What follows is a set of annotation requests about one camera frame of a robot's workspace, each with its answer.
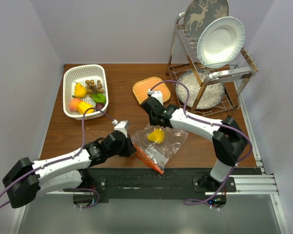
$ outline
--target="plastic bag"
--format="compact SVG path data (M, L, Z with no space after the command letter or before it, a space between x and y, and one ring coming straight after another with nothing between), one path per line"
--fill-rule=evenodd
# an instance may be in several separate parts
M159 144L147 138L156 129L161 129L165 133L164 141ZM177 153L187 136L188 132L181 129L148 125L143 130L136 131L131 137L131 141L137 149L138 157L146 165L163 174L164 166Z

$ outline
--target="white wall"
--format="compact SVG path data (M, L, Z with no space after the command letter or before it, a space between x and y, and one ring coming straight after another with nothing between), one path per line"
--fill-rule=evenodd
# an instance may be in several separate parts
M192 0L31 0L64 63L166 63L177 15ZM273 0L228 0L248 45ZM181 48L173 62L186 61Z
M30 1L0 0L0 192L18 159L40 156L62 70ZM0 234L14 212L0 210Z
M293 0L275 0L250 51L259 72L244 97L259 152L293 233Z

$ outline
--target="orange coaster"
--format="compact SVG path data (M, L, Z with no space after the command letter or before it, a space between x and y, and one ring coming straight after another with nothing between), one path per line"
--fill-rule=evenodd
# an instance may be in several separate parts
M132 91L137 98L139 104L147 99L147 91L161 81L163 81L161 78L150 77L133 85ZM156 86L154 90L159 90L162 92L163 102L167 102L170 99L170 91L164 83Z

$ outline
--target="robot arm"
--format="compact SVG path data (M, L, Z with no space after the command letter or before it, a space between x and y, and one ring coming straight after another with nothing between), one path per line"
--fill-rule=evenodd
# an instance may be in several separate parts
M121 121L106 138L97 139L71 153L47 160L31 162L29 158L20 159L3 178L5 188L25 173L41 167L30 176L14 184L7 191L12 208L24 206L47 192L60 189L78 188L83 182L80 169L104 163L109 157L119 155L128 157L136 152L127 134L128 121Z
M184 114L183 109L168 105L163 106L160 91L148 91L149 97L141 104L149 115L151 125L169 128L180 128L200 135L210 140L214 145L217 161L211 171L209 181L206 183L219 184L227 176L230 169L237 163L239 157L247 146L247 141L233 130L215 125L208 125L195 121ZM241 130L236 121L227 117L225 120L210 119L187 113L203 121L225 124Z

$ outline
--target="decorative plate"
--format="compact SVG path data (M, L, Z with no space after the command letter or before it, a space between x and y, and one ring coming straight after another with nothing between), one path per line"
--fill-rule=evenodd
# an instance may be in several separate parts
M194 0L187 8L184 27L189 37L198 41L207 26L214 20L228 15L227 0Z
M197 43L197 56L209 68L225 66L240 53L245 42L245 28L234 17L223 17L211 23Z
M204 73L199 72L199 76L202 82L205 80L205 78L208 75L209 74L206 72ZM194 104L194 101L201 87L199 83L197 82L196 77L192 71L188 71L182 74L180 78L178 79L178 81L183 83L189 89L190 98L188 100L187 106L191 108ZM185 103L188 94L186 89L180 84L176 84L176 94L179 100ZM205 109L210 109L217 106L223 99L224 94L225 94L225 87L223 84L219 83L219 84L208 85L199 101L199 104L196 106L196 109L205 110Z

